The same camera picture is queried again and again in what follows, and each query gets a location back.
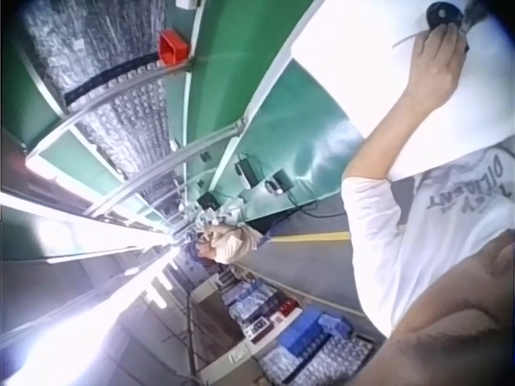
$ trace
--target blue box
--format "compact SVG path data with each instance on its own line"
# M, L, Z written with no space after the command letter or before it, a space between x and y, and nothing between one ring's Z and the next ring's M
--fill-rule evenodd
M278 343L292 355L300 357L311 343L323 333L319 325L322 310L308 306L279 336Z

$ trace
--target yellow floor line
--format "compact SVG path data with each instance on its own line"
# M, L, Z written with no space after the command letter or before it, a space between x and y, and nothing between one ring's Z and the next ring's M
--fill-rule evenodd
M348 241L351 240L349 232L309 233L306 235L271 237L272 243L311 243L315 241Z
M303 291L299 291L298 289L291 288L288 285L284 285L282 283L279 283L278 281L269 279L268 277L265 277L265 276L261 275L260 273L257 273L255 271L253 271L252 269L247 268L247 267L245 267L243 265L239 265L239 264L236 264L236 265L238 267L240 267L241 269L243 269L243 270L245 270L247 272L252 273L255 277L260 277L261 279L263 279L264 281L268 281L272 285L275 285L277 287L282 287L283 289L288 290L288 291L293 292L293 293L296 293L296 294L299 294L300 296L302 296L304 298L308 298L308 299L311 299L314 302L325 304L326 306L330 306L331 308L334 308L335 310L340 310L340 311L343 311L343 312L347 312L349 314L360 316L362 318L367 318L367 316L365 314L363 314L362 312L360 312L358 310L353 310L352 308L344 307L344 306L341 306L339 304L336 304L336 303L333 303L333 302L329 302L327 300L323 300L323 299L317 298L317 297L315 297L313 295L306 294Z

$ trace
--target small black device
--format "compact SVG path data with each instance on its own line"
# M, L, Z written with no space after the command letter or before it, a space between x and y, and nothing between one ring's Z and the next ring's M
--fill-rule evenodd
M248 158L243 158L236 162L234 164L234 169L236 170L236 174L240 178L245 189L252 189L259 184L259 179L254 173Z
M220 204L216 201L215 196L212 195L210 191L205 192L201 197L199 197L196 202L200 205L202 209L205 211L211 208L213 211L217 211L220 209Z
M278 171L271 179L265 182L266 190L272 195L281 195L282 193L289 191L292 187L293 184L284 170Z
M449 2L434 2L426 11L426 21L429 30L433 31L436 27L442 24L454 23L458 29L464 27L464 14L454 4Z

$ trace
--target red container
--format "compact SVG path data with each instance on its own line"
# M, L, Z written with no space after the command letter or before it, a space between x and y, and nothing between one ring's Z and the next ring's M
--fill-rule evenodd
M189 47L173 30L165 30L159 36L159 58L165 66L175 66L187 60Z

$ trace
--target finger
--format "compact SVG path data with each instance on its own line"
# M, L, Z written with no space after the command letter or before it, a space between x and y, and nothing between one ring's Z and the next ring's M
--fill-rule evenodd
M467 54L465 52L466 48L467 39L464 35L459 34L454 53L452 54L451 61L449 62L449 68L455 74L460 74L464 67L465 58L467 58Z
M422 55L427 59L434 59L440 49L440 45L442 45L443 36L446 32L446 24L440 24L437 26L427 37L427 40L424 43L424 51Z
M427 40L427 37L429 36L429 31L422 31L419 32L415 36L415 43L413 46L413 55L421 55L424 51L424 43Z
M447 26L447 32L443 36L442 44L436 54L436 61L443 66L447 66L455 53L458 42L458 27L451 23Z

